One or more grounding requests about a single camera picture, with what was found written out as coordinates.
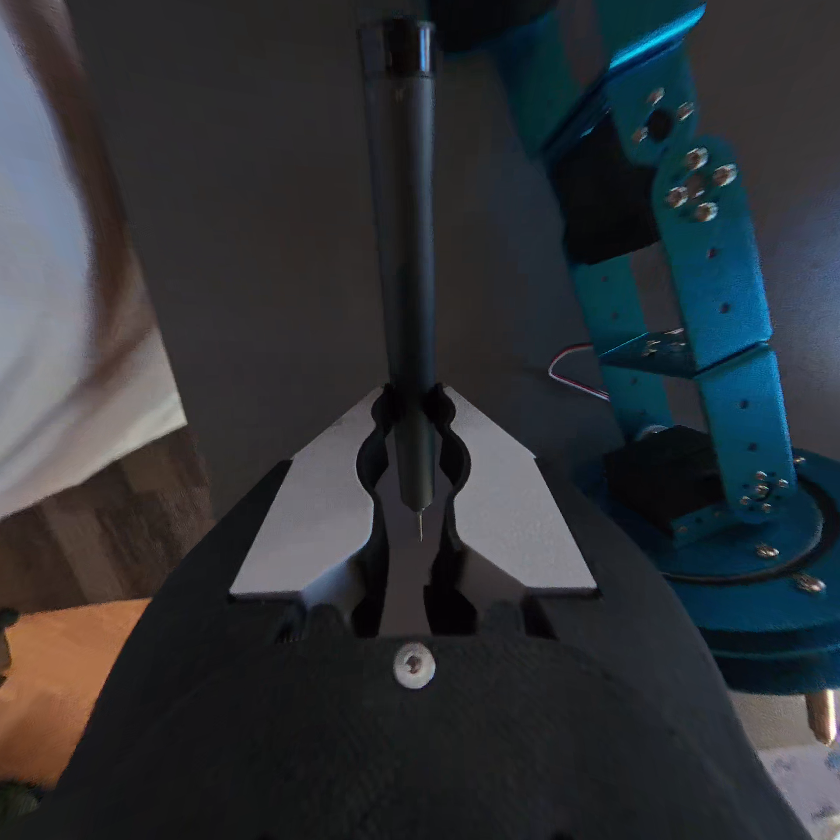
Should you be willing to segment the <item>person's white shirt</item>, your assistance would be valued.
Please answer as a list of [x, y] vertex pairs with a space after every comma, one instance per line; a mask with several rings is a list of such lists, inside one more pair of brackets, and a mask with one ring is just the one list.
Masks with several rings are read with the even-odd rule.
[[186, 425], [66, 2], [1, 2], [1, 515]]

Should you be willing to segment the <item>blue toy robot arm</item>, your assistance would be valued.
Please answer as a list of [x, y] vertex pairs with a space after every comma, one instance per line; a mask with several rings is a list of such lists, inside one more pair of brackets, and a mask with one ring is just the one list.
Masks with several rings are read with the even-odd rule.
[[624, 444], [595, 496], [672, 585], [728, 686], [804, 697], [838, 743], [838, 462], [793, 447], [730, 146], [698, 130], [707, 2], [427, 2], [486, 51], [563, 220]]

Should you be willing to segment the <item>printed instruction booklet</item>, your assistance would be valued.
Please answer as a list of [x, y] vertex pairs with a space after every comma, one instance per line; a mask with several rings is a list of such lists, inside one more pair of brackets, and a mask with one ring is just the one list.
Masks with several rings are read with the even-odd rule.
[[838, 742], [760, 750], [759, 758], [812, 838], [838, 839]]

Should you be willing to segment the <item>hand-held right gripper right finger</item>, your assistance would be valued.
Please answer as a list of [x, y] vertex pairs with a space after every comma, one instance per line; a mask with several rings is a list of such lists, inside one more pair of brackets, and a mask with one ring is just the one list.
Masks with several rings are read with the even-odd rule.
[[509, 604], [543, 634], [539, 599], [599, 590], [535, 455], [450, 386], [437, 385], [426, 409], [448, 483], [423, 588], [431, 633], [474, 634], [496, 605]]

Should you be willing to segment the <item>dark grey precision screwdriver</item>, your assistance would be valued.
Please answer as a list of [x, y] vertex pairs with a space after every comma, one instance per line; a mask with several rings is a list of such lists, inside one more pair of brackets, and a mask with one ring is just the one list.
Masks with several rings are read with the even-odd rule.
[[435, 493], [434, 36], [408, 16], [358, 32], [396, 467], [419, 541]]

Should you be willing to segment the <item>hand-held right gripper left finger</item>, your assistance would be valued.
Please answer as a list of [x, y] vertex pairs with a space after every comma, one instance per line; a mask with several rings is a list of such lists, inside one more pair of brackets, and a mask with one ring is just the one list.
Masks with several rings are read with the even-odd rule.
[[389, 466], [389, 396], [374, 389], [293, 456], [232, 599], [329, 605], [358, 636], [379, 633], [390, 550], [376, 486]]

